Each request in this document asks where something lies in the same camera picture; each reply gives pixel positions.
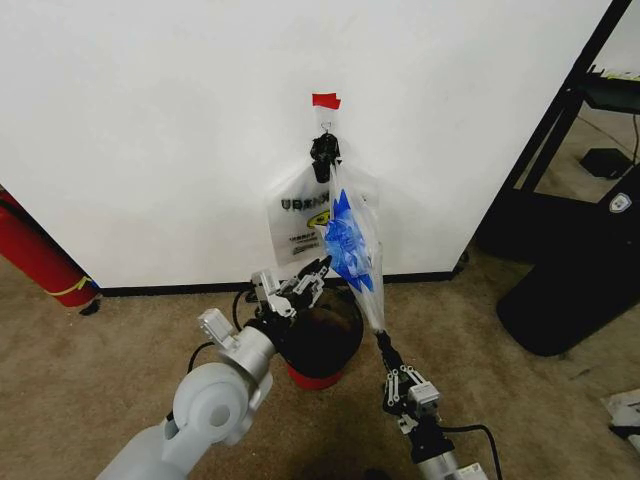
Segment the red bucket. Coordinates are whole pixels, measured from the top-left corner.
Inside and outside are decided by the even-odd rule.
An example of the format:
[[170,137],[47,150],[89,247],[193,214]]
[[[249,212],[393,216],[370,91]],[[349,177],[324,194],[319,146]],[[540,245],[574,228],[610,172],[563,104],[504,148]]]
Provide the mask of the red bucket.
[[296,385],[304,390],[323,390],[335,385],[338,383],[338,380],[342,378],[342,372],[334,373],[325,378],[311,378],[305,377],[291,365],[287,365],[287,370],[289,371],[289,376],[296,382]]

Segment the black cable on floor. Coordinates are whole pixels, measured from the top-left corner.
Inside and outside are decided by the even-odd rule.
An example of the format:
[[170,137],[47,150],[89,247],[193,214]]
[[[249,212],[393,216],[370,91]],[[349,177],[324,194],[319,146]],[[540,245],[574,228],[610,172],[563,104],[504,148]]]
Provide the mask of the black cable on floor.
[[238,330],[238,332],[242,330],[242,327],[238,322],[238,302],[240,301],[240,297],[242,297],[242,294],[248,291],[249,290],[240,290],[238,293],[236,293],[236,296],[233,299],[233,305],[231,307],[231,315],[233,316],[233,325],[236,327],[236,330]]
[[636,145],[633,147],[633,164],[636,164],[638,158],[638,143],[640,143],[640,136],[638,135],[638,119],[637,115],[633,115],[633,131],[636,134]]
[[205,342],[193,351],[193,353],[191,354],[191,358],[189,359],[189,366],[187,367],[187,373],[193,370],[193,365],[196,363],[196,358],[198,358],[198,354],[200,353],[200,351],[204,350],[207,347],[211,347],[213,345],[214,345],[213,342]]
[[440,430],[447,433],[464,433],[464,432],[473,432],[475,430],[482,430],[486,433],[487,438],[489,439],[489,444],[491,445],[491,454],[493,455],[493,463],[496,467],[496,475],[498,480],[502,480],[502,468],[500,467],[500,458],[498,457],[498,447],[496,446],[496,440],[493,438],[493,434],[491,430],[487,428],[485,425],[465,425],[463,427],[443,427],[440,426]]

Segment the transparent plastic bag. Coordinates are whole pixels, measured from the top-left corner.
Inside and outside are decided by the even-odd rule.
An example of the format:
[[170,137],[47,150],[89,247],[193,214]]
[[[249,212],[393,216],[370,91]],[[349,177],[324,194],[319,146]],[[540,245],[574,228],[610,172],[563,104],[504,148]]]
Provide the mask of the transparent plastic bag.
[[267,213],[278,265],[324,255],[315,227],[326,225],[329,206],[329,184],[318,183],[311,165],[272,189]]
[[374,331],[385,328],[377,183],[344,164],[331,167],[331,215],[323,229],[331,267],[344,278]]

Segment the yellow logo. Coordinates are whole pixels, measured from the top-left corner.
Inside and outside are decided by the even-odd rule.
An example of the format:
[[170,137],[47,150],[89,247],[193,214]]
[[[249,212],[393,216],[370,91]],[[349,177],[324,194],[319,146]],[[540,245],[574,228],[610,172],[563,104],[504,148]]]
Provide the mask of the yellow logo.
[[307,220],[307,227],[313,228],[316,225],[326,225],[327,223],[329,223],[329,216],[329,210],[320,212],[318,215],[314,215],[309,220]]

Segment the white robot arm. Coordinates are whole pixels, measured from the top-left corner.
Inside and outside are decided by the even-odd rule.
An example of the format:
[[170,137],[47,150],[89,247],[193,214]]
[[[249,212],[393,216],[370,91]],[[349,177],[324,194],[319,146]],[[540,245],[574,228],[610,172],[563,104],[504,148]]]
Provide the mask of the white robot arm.
[[276,346],[297,310],[313,307],[322,294],[330,261],[315,260],[282,285],[268,270],[254,274],[258,318],[236,336],[218,309],[204,312],[200,327],[222,363],[191,371],[178,386],[173,415],[133,437],[98,480],[184,480],[211,445],[239,442],[273,384],[269,361]]

